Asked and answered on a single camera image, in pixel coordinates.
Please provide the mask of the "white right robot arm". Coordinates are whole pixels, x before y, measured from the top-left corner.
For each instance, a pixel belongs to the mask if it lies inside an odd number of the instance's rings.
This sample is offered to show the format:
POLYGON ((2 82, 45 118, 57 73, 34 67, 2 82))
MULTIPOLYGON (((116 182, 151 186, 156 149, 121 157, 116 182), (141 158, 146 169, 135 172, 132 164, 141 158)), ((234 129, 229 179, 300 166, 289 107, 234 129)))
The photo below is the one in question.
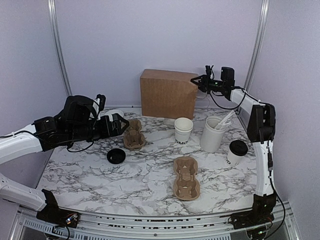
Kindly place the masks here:
POLYGON ((257 183, 253 195, 252 209, 246 214, 252 224, 258 224, 270 215, 276 205, 274 187, 273 144, 276 131, 276 111, 272 104, 261 102, 250 96, 230 80, 213 80, 209 75, 200 75, 190 80, 201 92, 221 93, 237 108, 249 114, 247 137, 256 156, 257 183))

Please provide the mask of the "brown paper takeout bag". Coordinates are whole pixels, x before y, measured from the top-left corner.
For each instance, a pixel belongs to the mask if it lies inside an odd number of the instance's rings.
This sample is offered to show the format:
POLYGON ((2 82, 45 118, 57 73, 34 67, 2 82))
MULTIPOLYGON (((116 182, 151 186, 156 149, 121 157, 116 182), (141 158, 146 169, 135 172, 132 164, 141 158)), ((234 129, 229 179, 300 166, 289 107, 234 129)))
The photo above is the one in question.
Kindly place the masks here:
POLYGON ((140 76, 143 116, 177 119, 194 118, 198 86, 196 73, 145 69, 140 76))

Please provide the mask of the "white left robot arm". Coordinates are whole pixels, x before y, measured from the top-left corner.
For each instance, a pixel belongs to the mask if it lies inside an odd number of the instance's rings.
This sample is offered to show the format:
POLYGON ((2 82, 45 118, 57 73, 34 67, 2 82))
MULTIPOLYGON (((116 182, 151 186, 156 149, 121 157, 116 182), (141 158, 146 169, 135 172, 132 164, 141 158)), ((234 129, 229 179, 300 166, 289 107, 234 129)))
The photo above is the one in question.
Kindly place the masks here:
POLYGON ((0 197, 35 211, 53 223, 63 219, 50 191, 35 189, 50 151, 73 143, 89 143, 121 135, 129 121, 115 113, 81 123, 60 117, 45 117, 0 138, 0 197))

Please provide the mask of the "white paper coffee cup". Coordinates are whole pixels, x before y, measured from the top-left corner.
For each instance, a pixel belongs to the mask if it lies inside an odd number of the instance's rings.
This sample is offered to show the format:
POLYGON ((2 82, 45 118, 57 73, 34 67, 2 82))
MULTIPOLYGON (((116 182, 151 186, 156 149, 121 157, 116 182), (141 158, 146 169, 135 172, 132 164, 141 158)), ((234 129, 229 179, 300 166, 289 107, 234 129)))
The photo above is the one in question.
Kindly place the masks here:
POLYGON ((226 157, 226 164, 228 166, 236 166, 244 158, 244 156, 244 153, 233 152, 229 150, 226 157))

